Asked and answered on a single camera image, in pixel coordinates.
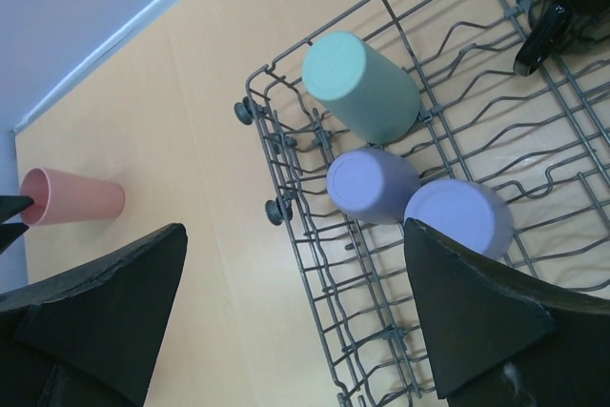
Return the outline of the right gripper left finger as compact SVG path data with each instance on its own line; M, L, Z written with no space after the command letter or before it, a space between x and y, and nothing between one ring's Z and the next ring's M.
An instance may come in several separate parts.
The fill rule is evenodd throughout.
M1 295L4 406L141 406L187 253L172 223Z

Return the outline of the purple cup small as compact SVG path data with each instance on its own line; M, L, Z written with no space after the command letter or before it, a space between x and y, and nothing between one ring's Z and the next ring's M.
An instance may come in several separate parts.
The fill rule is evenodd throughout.
M344 214L377 225L400 222L420 186L410 161L374 148L341 154L326 176L328 195Z

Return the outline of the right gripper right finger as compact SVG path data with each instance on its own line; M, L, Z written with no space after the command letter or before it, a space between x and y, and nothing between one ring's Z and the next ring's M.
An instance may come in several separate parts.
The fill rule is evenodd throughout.
M609 302L509 268L408 218L404 255L437 397L606 406Z

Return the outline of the green plastic cup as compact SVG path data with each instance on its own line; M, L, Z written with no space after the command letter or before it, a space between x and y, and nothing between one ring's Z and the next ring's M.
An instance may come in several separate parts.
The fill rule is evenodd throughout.
M301 76L310 96L367 143L393 142L416 124L420 93L415 80L350 32L334 31L316 40Z

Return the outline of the pink cup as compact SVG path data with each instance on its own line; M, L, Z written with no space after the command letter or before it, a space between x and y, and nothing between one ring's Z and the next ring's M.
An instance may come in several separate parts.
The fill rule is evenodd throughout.
M46 168L30 170L20 193L33 200L20 213L29 226L113 219L125 206L125 191L118 183Z

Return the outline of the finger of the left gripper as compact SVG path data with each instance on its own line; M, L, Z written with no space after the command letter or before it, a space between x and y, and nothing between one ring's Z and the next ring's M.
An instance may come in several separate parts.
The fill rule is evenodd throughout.
M28 230L22 222L3 223L0 225L0 254L2 254L16 239Z
M1 195L0 219L11 219L32 206L33 199L26 195Z

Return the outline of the black white-lined mug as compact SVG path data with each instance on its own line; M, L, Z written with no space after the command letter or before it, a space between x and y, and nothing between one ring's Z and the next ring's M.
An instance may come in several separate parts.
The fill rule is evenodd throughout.
M609 41L609 0L532 0L530 33L519 49L513 70L534 73L553 53L589 51Z

